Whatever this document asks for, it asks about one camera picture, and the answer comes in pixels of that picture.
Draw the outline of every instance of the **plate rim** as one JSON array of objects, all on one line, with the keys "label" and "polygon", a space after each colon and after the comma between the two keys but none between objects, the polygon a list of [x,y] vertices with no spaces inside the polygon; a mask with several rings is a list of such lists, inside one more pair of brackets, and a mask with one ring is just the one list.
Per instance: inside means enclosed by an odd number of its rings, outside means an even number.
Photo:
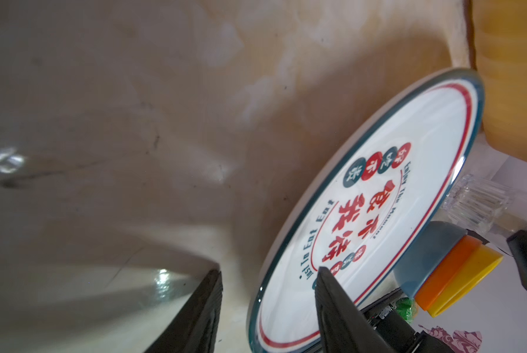
[{"label": "plate rim", "polygon": [[[283,226],[281,227],[278,235],[276,236],[270,250],[267,253],[267,256],[263,262],[262,268],[260,270],[258,283],[259,288],[256,290],[256,294],[252,296],[250,305],[248,307],[248,317],[246,318],[246,333],[248,335],[248,342],[252,352],[267,352],[267,350],[261,346],[256,340],[256,323],[258,312],[260,308],[260,301],[267,289],[267,285],[273,274],[275,267],[277,266],[283,252],[285,251],[287,245],[290,243],[292,237],[294,236],[296,229],[303,221],[304,217],[312,209],[312,206],[318,200],[320,195],[324,192],[326,187],[330,184],[332,179],[338,174],[346,162],[353,156],[356,150],[358,150],[373,134],[376,132],[383,124],[390,119],[401,107],[406,105],[408,102],[416,98],[418,95],[424,93],[431,87],[445,81],[445,80],[467,80],[472,83],[476,93],[477,100],[473,101],[473,109],[476,109],[475,117],[473,120],[473,129],[471,135],[468,137],[468,142],[465,148],[465,151],[460,154],[460,157],[465,157],[469,154],[475,137],[478,135],[479,126],[481,124],[481,116],[483,114],[483,107],[485,104],[485,94],[483,81],[479,74],[471,68],[445,68],[429,74],[426,77],[416,81],[415,83],[409,85],[407,88],[403,89],[399,94],[391,98],[387,103],[385,103],[380,109],[378,109],[372,116],[370,116],[345,142],[340,148],[333,154],[333,156],[326,162],[326,164],[321,168],[317,173],[316,177],[306,188],[305,192],[302,194],[301,198],[295,204],[292,211],[289,213],[289,216],[286,218]],[[430,219],[434,216],[438,208],[440,207],[441,202],[450,191],[453,182],[455,181],[452,177],[449,181],[449,185],[445,188],[445,192],[438,200],[434,210],[428,215],[426,221],[420,231],[417,234],[422,232],[426,225],[430,222]],[[387,277],[387,275],[393,269],[394,264],[391,266],[389,271],[383,276],[383,278],[372,288],[371,292],[365,295],[360,302],[366,300],[366,298],[375,290],[375,288]],[[292,351],[303,351],[306,348],[316,344],[317,338],[314,341],[311,341],[306,346],[293,349]]]}]

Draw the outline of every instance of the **red line on plate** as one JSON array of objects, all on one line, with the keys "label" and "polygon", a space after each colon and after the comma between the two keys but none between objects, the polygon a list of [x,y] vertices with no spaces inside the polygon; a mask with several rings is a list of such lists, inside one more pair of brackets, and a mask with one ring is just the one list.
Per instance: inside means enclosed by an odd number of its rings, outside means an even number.
[{"label": "red line on plate", "polygon": [[[456,166],[456,164],[458,163],[458,160],[459,160],[459,155],[461,154],[461,152],[463,150],[463,147],[465,145],[465,141],[466,141],[466,137],[467,137],[467,131],[469,130],[469,126],[470,126],[470,122],[471,122],[472,102],[471,102],[471,96],[470,96],[469,91],[464,86],[462,86],[460,84],[447,84],[447,85],[436,87],[436,88],[433,88],[433,89],[430,89],[430,90],[436,90],[436,89],[442,89],[442,88],[453,88],[453,89],[458,90],[463,95],[463,98],[466,101],[466,124],[465,124],[464,130],[463,130],[462,140],[461,140],[461,142],[459,144],[458,152],[456,153],[456,157],[455,157],[455,159],[454,159],[454,161],[453,161],[453,163],[452,163],[452,165],[450,167],[450,171],[448,172],[448,175],[447,175],[446,179],[444,180],[444,183],[442,184],[442,187],[440,188],[440,191],[438,191],[438,194],[436,195],[436,198],[434,199],[434,201],[432,201],[432,204],[428,208],[428,211],[422,217],[421,222],[416,226],[416,228],[412,232],[411,236],[407,239],[405,244],[401,247],[401,250],[399,250],[397,255],[395,255],[395,257],[393,258],[393,260],[391,260],[391,262],[383,269],[383,271],[380,273],[380,275],[377,276],[376,279],[374,279],[374,281],[366,288],[366,290],[363,293],[361,293],[360,296],[356,300],[354,300],[354,304],[357,304],[357,302],[360,299],[362,299],[365,296],[365,294],[374,285],[376,285],[379,282],[379,279],[382,278],[385,275],[385,273],[391,267],[391,265],[395,262],[395,260],[397,260],[400,257],[400,255],[403,252],[403,250],[405,250],[407,248],[408,243],[410,243],[410,241],[414,238],[414,236],[416,235],[418,230],[424,225],[424,221],[426,220],[426,217],[428,217],[428,215],[433,210],[434,206],[436,205],[436,201],[438,201],[440,199],[443,191],[446,189],[446,186],[449,184],[451,176],[454,173],[455,166]],[[314,338],[318,334],[320,334],[319,331],[316,331],[316,332],[314,332],[314,333],[312,333],[312,334],[310,334],[310,335],[308,335],[306,337],[303,337],[302,339],[298,339],[298,340],[296,340],[294,342],[279,343],[279,342],[274,342],[274,341],[270,340],[265,335],[265,333],[263,331],[264,330],[263,330],[263,326],[262,326],[262,322],[261,322],[261,316],[260,316],[260,335],[261,335],[263,341],[268,346],[273,347],[273,348],[289,348],[289,347],[293,347],[293,346],[296,346],[298,344],[304,343],[305,341],[307,341],[307,340],[309,340],[311,338]]]}]

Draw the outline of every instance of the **red chinese characters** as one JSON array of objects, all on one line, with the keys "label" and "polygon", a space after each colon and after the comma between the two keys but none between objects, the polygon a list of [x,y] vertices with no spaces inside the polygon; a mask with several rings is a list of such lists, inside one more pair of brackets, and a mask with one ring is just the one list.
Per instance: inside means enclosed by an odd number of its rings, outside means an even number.
[{"label": "red chinese characters", "polygon": [[360,207],[363,207],[366,203],[365,197],[363,197],[363,194],[360,194],[359,196],[356,196],[352,204],[350,205],[350,200],[346,202],[346,206],[340,206],[338,209],[338,213],[342,214],[340,216],[340,220],[334,228],[332,229],[332,232],[334,233],[335,230],[342,230],[344,229],[344,226],[347,222],[355,221],[356,218],[359,216],[359,210]]},{"label": "red chinese characters", "polygon": [[373,233],[377,229],[377,222],[379,221],[379,215],[375,217],[375,220],[370,219],[366,223],[366,227],[359,231],[358,236],[365,239],[366,236],[370,233]]},{"label": "red chinese characters", "polygon": [[354,254],[354,258],[352,259],[352,262],[356,262],[357,260],[361,259],[363,254],[366,252],[366,245],[362,245],[359,247],[358,251]]},{"label": "red chinese characters", "polygon": [[334,266],[332,266],[332,268],[330,269],[330,273],[332,273],[333,276],[336,276],[336,274],[339,272],[339,270],[342,269],[342,261],[338,261],[337,263],[334,264]]},{"label": "red chinese characters", "polygon": [[375,209],[375,206],[377,206],[378,209],[383,206],[385,201],[389,198],[391,191],[395,188],[395,184],[393,184],[393,180],[389,180],[385,187],[383,188],[383,191],[380,191],[379,193],[373,195],[373,197],[370,200],[370,207],[367,208],[367,213],[369,211],[373,211]]},{"label": "red chinese characters", "polygon": [[393,161],[393,164],[391,165],[391,168],[397,168],[398,166],[403,163],[405,158],[408,156],[408,152],[410,151],[410,142],[407,142],[406,144],[402,145],[399,151],[397,151],[397,156],[395,157],[395,160]]},{"label": "red chinese characters", "polygon": [[341,252],[346,250],[348,247],[348,244],[350,244],[350,240],[347,240],[347,238],[350,234],[352,234],[352,230],[348,230],[344,232],[342,237],[336,237],[336,239],[330,243],[328,247],[331,248],[330,252],[322,258],[322,262],[326,262],[328,260],[332,260],[334,257],[337,257]]},{"label": "red chinese characters", "polygon": [[375,152],[370,159],[366,162],[366,170],[362,174],[362,180],[366,181],[371,178],[383,161],[383,154],[381,152]]}]

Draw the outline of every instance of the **green object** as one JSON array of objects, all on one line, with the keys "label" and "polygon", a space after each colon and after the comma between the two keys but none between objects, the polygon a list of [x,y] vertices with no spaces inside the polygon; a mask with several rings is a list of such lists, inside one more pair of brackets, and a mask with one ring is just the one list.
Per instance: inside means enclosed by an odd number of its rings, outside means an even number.
[{"label": "green object", "polygon": [[395,311],[410,325],[418,313],[416,303],[410,298],[401,298],[395,302]]}]

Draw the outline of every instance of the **red circle with character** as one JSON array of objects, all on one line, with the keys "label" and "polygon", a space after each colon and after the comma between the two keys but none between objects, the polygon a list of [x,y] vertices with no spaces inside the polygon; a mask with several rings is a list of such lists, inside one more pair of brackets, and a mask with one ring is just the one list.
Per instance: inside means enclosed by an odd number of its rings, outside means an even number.
[{"label": "red circle with character", "polygon": [[342,269],[342,265],[343,265],[342,261],[338,261],[337,263],[334,264],[334,266],[332,266],[332,268],[330,269],[330,273],[332,273],[333,276],[336,276],[338,271]]},{"label": "red circle with character", "polygon": [[373,156],[371,156],[366,162],[366,170],[362,174],[362,180],[366,181],[367,179],[371,178],[377,169],[379,169],[382,160],[383,153],[375,152]]},{"label": "red circle with character", "polygon": [[362,245],[359,247],[358,251],[356,251],[356,254],[354,255],[354,259],[352,262],[356,262],[359,260],[364,254],[366,253],[366,246]]},{"label": "red circle with character", "polygon": [[410,142],[407,142],[406,144],[402,145],[399,151],[397,151],[397,156],[395,157],[393,164],[391,165],[392,168],[397,168],[398,166],[403,163],[405,158],[408,156],[408,152],[410,151]]}]

